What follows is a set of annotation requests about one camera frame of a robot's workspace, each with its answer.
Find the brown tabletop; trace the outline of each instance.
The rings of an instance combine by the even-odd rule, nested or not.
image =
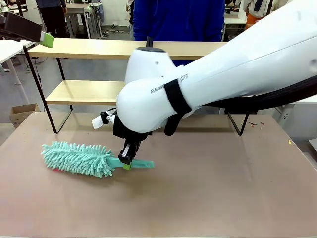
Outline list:
[[[46,113],[33,113],[0,147],[0,235],[317,235],[317,172],[271,117],[251,116],[259,125],[239,137],[225,115],[191,116],[172,137],[142,142],[137,158],[154,169],[103,179],[47,169],[41,145],[54,140],[118,154],[123,140],[110,126],[93,130],[95,116],[72,114],[55,135]]]

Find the orange pants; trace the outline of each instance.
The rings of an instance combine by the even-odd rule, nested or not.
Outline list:
[[[256,24],[258,21],[260,21],[263,18],[264,17],[256,18],[256,17],[252,16],[251,14],[248,14],[247,23],[246,23],[246,30],[248,28],[250,28],[251,26],[253,26],[254,24]]]

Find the black pants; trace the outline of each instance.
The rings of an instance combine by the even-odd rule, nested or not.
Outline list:
[[[61,6],[40,8],[47,32],[54,37],[66,38],[65,16]]]

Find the black velcro strap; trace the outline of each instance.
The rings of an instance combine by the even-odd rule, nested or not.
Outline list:
[[[164,89],[171,106],[177,113],[186,114],[192,110],[180,90],[177,79],[165,84]]]
[[[174,114],[167,119],[167,124],[164,129],[165,135],[171,136],[175,133],[183,116],[192,109],[187,104],[177,79],[165,84],[164,89],[171,106],[177,112],[177,114]]]

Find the robotic arm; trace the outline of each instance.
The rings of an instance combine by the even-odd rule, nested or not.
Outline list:
[[[113,123],[113,134],[125,139],[120,160],[130,164],[149,132],[165,126],[172,135],[179,121],[202,105],[252,95],[269,100],[274,92],[287,98],[279,102],[316,94],[316,8],[316,0],[294,1],[186,66],[175,67],[161,49],[137,48],[115,113],[102,115],[104,123]],[[304,94],[294,91],[303,88]],[[292,93],[284,96],[285,90]]]

